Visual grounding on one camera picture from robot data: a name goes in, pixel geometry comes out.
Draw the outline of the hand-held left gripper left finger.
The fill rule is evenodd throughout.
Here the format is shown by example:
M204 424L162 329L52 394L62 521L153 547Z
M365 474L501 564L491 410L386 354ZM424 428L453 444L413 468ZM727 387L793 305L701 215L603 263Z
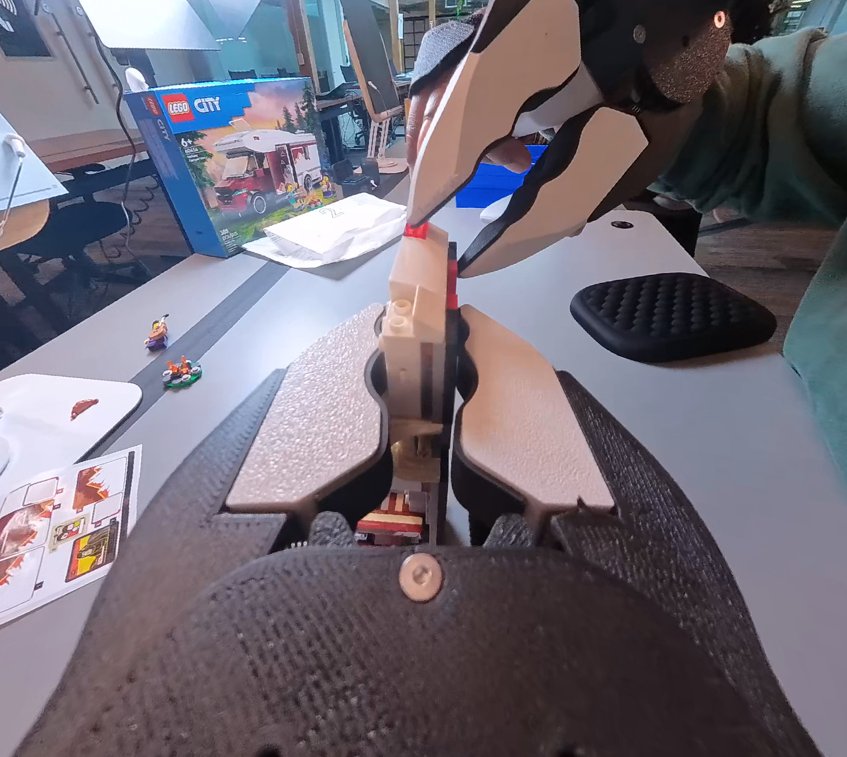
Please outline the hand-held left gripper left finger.
M386 404L372 378L385 306L333 328L285 371L226 499L236 513L367 514L390 491Z

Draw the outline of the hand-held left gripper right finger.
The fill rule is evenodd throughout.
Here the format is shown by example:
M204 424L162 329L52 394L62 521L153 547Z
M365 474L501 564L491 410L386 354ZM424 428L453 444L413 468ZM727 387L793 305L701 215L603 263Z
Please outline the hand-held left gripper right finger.
M468 328L453 434L460 463L519 499L525 516L610 512L610 489L552 364L476 308L460 314Z

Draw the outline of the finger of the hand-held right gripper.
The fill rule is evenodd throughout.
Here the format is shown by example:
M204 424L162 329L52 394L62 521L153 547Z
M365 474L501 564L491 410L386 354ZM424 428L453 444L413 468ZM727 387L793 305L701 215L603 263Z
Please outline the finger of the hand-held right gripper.
M497 28L500 4L489 5L419 146L408 203L414 226L471 179L486 152L513 133L531 99L558 91L581 62L576 0L528 0Z
M567 120L503 213L464 251L458 275L502 270L577 235L647 145L638 119L609 106Z

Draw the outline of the red tan brick toy truck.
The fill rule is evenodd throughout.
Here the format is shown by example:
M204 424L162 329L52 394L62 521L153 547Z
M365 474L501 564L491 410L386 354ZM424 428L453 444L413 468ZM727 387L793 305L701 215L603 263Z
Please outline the red tan brick toy truck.
M443 537L454 413L456 247L429 222L427 240L401 237L379 327L393 479L356 538L374 547Z

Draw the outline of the building instruction booklet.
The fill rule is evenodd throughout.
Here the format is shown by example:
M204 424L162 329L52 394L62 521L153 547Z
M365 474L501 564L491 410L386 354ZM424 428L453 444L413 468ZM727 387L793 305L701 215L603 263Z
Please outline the building instruction booklet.
M1 208L50 200L65 193L58 178L1 116Z

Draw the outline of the person's right forearm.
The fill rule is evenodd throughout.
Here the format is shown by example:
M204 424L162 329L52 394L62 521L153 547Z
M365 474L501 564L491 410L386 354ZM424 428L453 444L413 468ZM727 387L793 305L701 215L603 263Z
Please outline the person's right forearm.
M846 36L729 47L701 114L650 190L699 212L839 229L846 216Z

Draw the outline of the grey desk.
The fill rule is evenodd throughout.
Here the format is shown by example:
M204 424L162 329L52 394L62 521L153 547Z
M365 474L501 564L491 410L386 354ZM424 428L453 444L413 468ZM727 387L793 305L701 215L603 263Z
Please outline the grey desk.
M194 255L6 368L134 381L142 340L168 313L171 343L230 294L254 300L199 356L204 376L166 393L107 446L142 445L138 509L271 370L363 307L388 299L397 243L311 272L242 254ZM587 285L701 269L651 215L612 212L502 271L457 282L470 304L572 373L688 496L723 552L761 643L820 751L845 755L845 482L799 378L769 345L678 365L606 352L572 318Z

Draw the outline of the person's right hand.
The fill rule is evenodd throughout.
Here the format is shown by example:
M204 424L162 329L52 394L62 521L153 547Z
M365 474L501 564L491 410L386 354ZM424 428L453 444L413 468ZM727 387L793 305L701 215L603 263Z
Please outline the person's right hand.
M411 96L405 127L409 171L414 170L420 146L435 119L439 105L449 85L452 72L440 74ZM485 163L502 166L513 173L526 172L532 165L532 156L521 139L509 138L493 146L482 158Z

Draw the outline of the blue plastic bin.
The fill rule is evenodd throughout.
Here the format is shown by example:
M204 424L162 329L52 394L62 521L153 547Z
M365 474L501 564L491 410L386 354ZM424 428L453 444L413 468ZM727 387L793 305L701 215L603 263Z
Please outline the blue plastic bin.
M482 162L471 180L458 191L455 197L456 207L481 211L512 195L527 174L528 170L513 172L500 165Z

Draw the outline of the brick campfire on green base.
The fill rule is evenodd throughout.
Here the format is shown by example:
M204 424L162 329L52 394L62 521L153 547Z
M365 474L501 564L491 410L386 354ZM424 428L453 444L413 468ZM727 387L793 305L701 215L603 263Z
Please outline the brick campfire on green base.
M182 390L190 388L203 374L202 365L199 362L189 360L183 356L179 362L166 361L163 371L163 385L165 390Z

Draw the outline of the white paper bag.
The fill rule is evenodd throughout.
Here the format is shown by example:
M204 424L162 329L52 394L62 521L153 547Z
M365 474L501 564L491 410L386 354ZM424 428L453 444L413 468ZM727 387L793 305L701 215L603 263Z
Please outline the white paper bag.
M361 193L267 227L242 250L297 269L347 262L402 236L407 208Z

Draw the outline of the white plastic board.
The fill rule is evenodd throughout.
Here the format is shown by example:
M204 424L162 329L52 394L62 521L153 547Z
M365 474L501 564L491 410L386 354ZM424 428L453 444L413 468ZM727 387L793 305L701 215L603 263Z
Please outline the white plastic board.
M74 403L99 403L75 421ZM132 382L27 373L1 381L2 487L82 460L142 402Z

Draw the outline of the blue toy set box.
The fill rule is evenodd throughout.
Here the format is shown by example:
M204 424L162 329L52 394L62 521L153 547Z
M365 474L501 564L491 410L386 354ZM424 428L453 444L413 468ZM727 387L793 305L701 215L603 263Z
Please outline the blue toy set box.
M171 85L124 100L194 253L228 258L337 198L310 78Z

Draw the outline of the black office chair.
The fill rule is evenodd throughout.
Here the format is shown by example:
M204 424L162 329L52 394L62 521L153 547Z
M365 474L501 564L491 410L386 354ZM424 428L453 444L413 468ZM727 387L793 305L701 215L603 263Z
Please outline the black office chair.
M34 257L37 262L60 260L70 266L73 274L107 283L137 285L148 281L151 273L135 258L98 264L86 248L134 226L122 203L99 201L94 194L116 187L119 181L157 180L154 162L143 159L113 169L88 163L63 173L70 176L64 183L66 193L51 201L44 227L34 237L12 246L10 252Z

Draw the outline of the dark wall sign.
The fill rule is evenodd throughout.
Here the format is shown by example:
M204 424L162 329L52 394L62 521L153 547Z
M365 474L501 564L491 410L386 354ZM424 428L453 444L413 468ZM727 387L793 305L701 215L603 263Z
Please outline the dark wall sign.
M1 0L1 51L8 59L52 57L23 0Z

